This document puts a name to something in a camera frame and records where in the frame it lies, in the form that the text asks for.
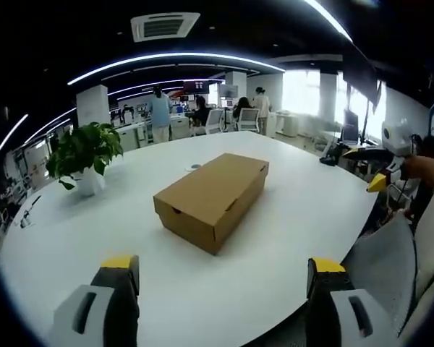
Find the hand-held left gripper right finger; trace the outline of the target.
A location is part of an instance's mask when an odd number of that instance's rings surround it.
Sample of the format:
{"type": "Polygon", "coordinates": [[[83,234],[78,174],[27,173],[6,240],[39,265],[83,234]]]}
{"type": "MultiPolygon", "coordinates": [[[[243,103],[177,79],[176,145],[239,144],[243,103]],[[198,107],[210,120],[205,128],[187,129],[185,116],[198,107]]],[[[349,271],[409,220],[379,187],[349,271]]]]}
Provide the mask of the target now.
{"type": "Polygon", "coordinates": [[[310,258],[306,294],[307,346],[398,345],[384,308],[339,263],[310,258]]]}

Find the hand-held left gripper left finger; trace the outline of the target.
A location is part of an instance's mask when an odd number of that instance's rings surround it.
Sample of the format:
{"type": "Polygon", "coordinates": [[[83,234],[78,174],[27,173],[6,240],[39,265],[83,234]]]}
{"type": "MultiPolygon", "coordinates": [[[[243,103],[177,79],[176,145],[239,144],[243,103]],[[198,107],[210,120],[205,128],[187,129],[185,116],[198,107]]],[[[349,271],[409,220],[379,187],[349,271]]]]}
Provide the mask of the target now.
{"type": "Polygon", "coordinates": [[[140,263],[134,254],[105,260],[88,285],[55,310],[50,346],[136,346],[140,263]]]}

